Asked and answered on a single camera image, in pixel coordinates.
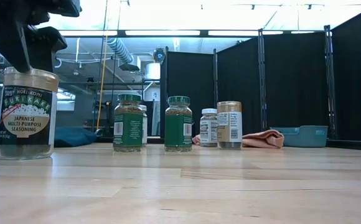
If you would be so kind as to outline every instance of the white label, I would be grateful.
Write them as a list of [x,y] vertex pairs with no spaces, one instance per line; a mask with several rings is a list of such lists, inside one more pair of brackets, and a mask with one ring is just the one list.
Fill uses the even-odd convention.
[[122,136],[123,135],[123,122],[114,123],[114,135]]
[[219,126],[229,125],[229,113],[228,112],[219,113],[217,116],[217,120]]
[[243,126],[241,112],[229,113],[229,142],[241,142],[243,138]]
[[200,121],[200,142],[201,143],[217,143],[218,122],[215,120]]
[[55,127],[56,127],[56,110],[57,110],[57,94],[52,93],[52,103],[50,109],[50,127],[49,127],[49,143],[52,145],[55,142]]
[[148,118],[143,118],[143,138],[142,143],[148,143]]
[[183,124],[183,135],[184,136],[192,135],[192,125],[191,124]]

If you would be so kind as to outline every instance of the spice jar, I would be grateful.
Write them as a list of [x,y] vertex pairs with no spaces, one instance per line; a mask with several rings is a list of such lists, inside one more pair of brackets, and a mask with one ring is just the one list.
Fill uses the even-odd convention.
[[192,111],[190,98],[171,96],[166,110],[165,147],[167,152],[192,150]]
[[6,68],[0,112],[0,159],[40,159],[53,153],[59,78]]
[[144,105],[141,105],[143,110],[143,137],[142,137],[142,145],[146,147],[148,143],[148,116],[146,114],[148,108]]
[[200,119],[200,146],[217,147],[217,109],[203,109]]
[[224,101],[217,104],[218,144],[224,149],[240,149],[243,137],[241,103]]
[[116,152],[140,152],[143,138],[143,110],[141,96],[118,95],[114,109],[113,149]]

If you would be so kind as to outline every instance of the black curtain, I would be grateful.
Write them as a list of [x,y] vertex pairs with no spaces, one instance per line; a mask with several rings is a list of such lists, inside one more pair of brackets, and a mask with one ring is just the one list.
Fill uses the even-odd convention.
[[324,33],[264,38],[268,127],[329,125]]
[[168,52],[168,96],[190,97],[194,133],[200,133],[201,110],[214,108],[213,55]]
[[261,131],[257,38],[218,53],[218,100],[241,102],[243,134]]
[[333,29],[332,42],[338,139],[361,141],[361,14]]

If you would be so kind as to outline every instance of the glass jar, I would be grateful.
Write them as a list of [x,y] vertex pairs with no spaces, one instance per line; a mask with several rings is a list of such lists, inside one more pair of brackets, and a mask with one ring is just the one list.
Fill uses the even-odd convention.
[[217,147],[217,109],[203,109],[200,119],[200,146]]
[[192,150],[192,111],[188,107],[190,98],[171,96],[166,110],[165,148],[167,152],[189,152]]
[[142,137],[142,145],[146,147],[148,144],[148,116],[146,114],[148,108],[147,106],[141,105],[143,110],[143,137]]
[[57,75],[6,68],[0,110],[0,159],[41,159],[54,150]]
[[224,101],[217,104],[218,145],[223,149],[241,149],[243,126],[241,103]]
[[113,150],[116,152],[140,152],[143,138],[143,110],[141,96],[118,95],[114,109]]

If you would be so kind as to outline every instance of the wooden tabletop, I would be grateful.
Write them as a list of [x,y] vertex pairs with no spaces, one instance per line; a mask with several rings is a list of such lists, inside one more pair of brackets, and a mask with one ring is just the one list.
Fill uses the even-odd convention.
[[361,151],[56,149],[0,161],[0,223],[361,224]]

